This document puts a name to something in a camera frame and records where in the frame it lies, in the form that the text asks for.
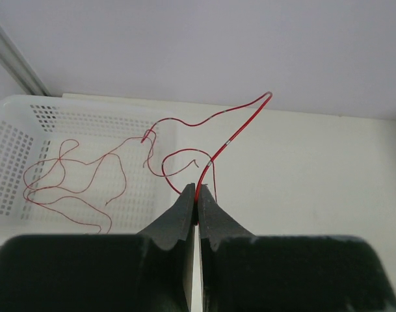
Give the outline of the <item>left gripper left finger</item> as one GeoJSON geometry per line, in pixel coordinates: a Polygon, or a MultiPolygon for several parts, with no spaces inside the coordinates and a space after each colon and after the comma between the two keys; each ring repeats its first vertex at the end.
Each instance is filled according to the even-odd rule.
{"type": "Polygon", "coordinates": [[[189,311],[194,184],[136,234],[20,235],[0,248],[0,311],[189,311]]]}

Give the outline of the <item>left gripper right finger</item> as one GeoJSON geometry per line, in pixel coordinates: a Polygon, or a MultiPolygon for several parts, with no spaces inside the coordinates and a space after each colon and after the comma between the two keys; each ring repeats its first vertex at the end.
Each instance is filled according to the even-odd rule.
{"type": "Polygon", "coordinates": [[[396,311],[378,255],[350,235],[257,236],[200,188],[204,311],[396,311]]]}

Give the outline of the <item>rear left white basket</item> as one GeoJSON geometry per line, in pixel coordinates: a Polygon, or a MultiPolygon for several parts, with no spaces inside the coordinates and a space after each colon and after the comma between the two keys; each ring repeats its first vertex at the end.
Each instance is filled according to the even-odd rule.
{"type": "Polygon", "coordinates": [[[0,245],[37,233],[134,233],[170,204],[168,113],[37,96],[0,102],[0,245]]]}

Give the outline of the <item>left frame post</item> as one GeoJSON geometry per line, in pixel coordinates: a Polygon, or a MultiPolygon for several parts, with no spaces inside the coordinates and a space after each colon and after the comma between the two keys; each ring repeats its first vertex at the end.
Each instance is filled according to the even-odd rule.
{"type": "Polygon", "coordinates": [[[52,96],[19,49],[0,25],[0,65],[17,82],[23,91],[33,96],[52,96]]]}

